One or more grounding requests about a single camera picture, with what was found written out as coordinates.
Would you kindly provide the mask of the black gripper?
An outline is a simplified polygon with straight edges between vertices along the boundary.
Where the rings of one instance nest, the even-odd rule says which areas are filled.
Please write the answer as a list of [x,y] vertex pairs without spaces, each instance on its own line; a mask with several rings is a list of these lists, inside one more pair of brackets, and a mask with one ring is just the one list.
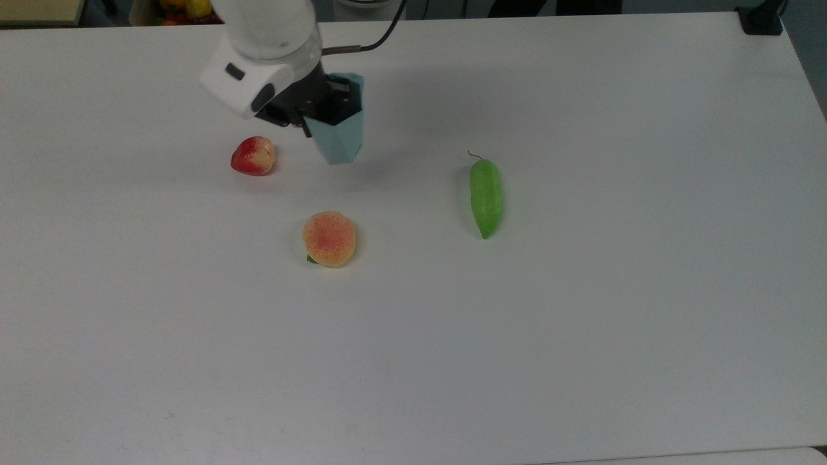
[[313,138],[305,117],[315,115],[323,100],[325,123],[338,125],[361,111],[361,84],[355,77],[327,77],[319,63],[258,109],[256,118],[279,127],[300,127],[307,138]]

